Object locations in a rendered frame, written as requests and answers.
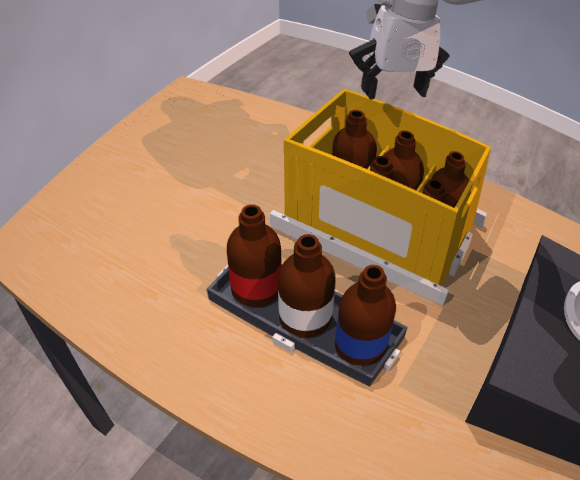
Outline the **yellow bottle crate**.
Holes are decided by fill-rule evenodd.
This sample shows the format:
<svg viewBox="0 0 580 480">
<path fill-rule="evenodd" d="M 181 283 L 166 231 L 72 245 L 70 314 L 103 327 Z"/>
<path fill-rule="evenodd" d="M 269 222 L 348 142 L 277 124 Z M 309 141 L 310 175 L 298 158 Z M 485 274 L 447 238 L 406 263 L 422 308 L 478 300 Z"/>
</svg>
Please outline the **yellow bottle crate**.
<svg viewBox="0 0 580 480">
<path fill-rule="evenodd" d="M 414 135 L 415 152 L 424 165 L 417 190 L 332 156 L 334 137 L 355 109 L 367 118 L 376 157 L 395 147 L 400 131 Z M 304 145 L 330 117 L 331 126 L 310 146 Z M 470 180 L 455 208 L 423 194 L 451 151 L 463 154 Z M 440 286 L 473 226 L 481 190 L 479 166 L 465 135 L 348 89 L 284 139 L 286 216 Z"/>
</svg>

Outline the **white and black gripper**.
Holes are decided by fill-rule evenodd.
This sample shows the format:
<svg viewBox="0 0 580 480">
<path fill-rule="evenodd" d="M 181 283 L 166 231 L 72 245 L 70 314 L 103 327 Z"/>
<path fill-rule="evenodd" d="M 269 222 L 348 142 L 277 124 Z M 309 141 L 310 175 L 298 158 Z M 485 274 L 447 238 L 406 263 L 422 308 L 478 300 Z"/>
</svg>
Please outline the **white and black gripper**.
<svg viewBox="0 0 580 480">
<path fill-rule="evenodd" d="M 382 70 L 416 71 L 413 86 L 420 96 L 426 97 L 430 79 L 450 57 L 439 44 L 440 19 L 437 15 L 429 21 L 413 20 L 383 5 L 375 19 L 370 41 L 350 50 L 349 54 L 363 72 L 361 89 L 370 100 L 375 98 L 376 76 Z M 367 54 L 370 57 L 363 62 Z"/>
</svg>

